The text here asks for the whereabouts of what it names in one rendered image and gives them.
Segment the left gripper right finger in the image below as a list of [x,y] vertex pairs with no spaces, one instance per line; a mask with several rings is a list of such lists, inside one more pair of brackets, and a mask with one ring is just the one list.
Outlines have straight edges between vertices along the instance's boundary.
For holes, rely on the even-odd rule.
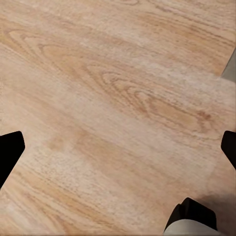
[[233,167],[236,169],[236,133],[232,131],[225,131],[222,142],[221,149],[227,156]]

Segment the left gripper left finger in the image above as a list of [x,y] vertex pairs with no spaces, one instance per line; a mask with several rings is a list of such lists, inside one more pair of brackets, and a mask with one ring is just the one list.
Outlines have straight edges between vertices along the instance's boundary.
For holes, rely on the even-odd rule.
[[25,142],[21,131],[0,136],[0,188],[4,185],[24,150]]

